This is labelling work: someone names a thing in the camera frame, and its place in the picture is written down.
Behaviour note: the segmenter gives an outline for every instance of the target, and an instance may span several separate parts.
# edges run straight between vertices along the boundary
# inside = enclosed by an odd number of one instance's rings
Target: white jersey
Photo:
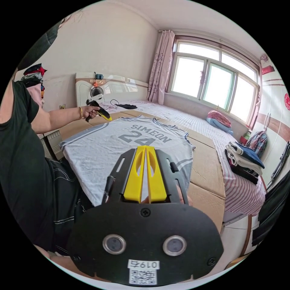
[[[189,143],[187,135],[176,126],[139,116],[89,128],[61,142],[60,147],[84,193],[97,206],[102,202],[107,177],[120,155],[138,146],[153,146],[170,155],[188,189],[195,147]],[[144,187],[148,190],[146,180],[143,190]]]

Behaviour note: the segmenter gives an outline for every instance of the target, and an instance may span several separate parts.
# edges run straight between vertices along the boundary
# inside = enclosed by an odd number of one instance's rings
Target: windowpane
[[[252,109],[254,90],[255,87],[252,84],[238,77],[237,90],[230,113],[244,122],[247,122],[249,112]]]
[[[177,51],[181,53],[191,53],[195,55],[200,55],[203,57],[212,58],[214,60],[219,60],[220,56],[220,51],[217,49],[186,42],[179,42]]]
[[[211,64],[204,101],[226,109],[234,73]]]
[[[221,62],[242,72],[253,81],[256,81],[256,72],[241,61],[229,56],[228,54],[222,53]]]
[[[197,98],[203,65],[203,60],[178,56],[171,90]]]

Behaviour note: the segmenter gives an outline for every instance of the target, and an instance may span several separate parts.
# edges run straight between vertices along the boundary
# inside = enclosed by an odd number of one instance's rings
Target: striped bed sheet
[[[212,139],[223,168],[226,193],[225,211],[242,213],[245,215],[251,214],[253,216],[259,213],[265,201],[266,194],[261,178],[259,177],[258,184],[254,185],[243,177],[234,174],[230,169],[224,153],[225,146],[230,141],[236,141],[234,137],[218,128],[211,126],[203,119],[170,107],[158,105],[148,101],[120,102],[120,104],[126,103],[136,105],[136,111],[173,121],[177,124],[177,126],[180,124]],[[126,110],[121,107],[114,108],[111,104],[107,103],[102,104],[102,107],[108,110],[111,114]]]

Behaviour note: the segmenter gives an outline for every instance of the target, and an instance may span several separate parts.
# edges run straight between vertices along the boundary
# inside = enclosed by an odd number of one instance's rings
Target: window sill
[[[213,110],[216,110],[217,109],[217,106],[216,105],[213,105],[213,104],[210,104],[210,103],[207,103],[207,102],[204,102],[204,101],[200,101],[200,100],[195,99],[193,97],[191,98],[191,97],[188,97],[188,96],[185,96],[185,95],[180,95],[180,94],[176,94],[176,93],[172,93],[172,92],[165,93],[165,95],[169,95],[169,96],[173,96],[173,97],[178,97],[178,98],[183,98],[183,99],[186,99],[186,100],[189,100],[189,101],[192,101],[192,102],[196,102],[196,103],[202,104],[203,106],[206,106],[208,108],[211,108]],[[239,119],[238,117],[236,117],[235,115],[229,114],[228,112],[226,112],[224,110],[219,110],[219,111],[222,114],[224,114],[225,116],[228,116],[228,117],[232,118],[236,122],[240,123],[241,125],[243,125],[247,129],[249,129],[247,127],[247,124],[244,121],[242,121],[241,119]]]

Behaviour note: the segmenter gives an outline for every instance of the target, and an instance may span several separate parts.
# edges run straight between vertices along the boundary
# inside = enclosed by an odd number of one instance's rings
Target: headboard
[[[103,80],[97,80],[98,86],[104,91],[104,100],[109,103],[112,99],[121,101],[145,101],[148,84],[123,76],[103,74]],[[76,103],[85,106],[95,81],[94,72],[76,73]]]

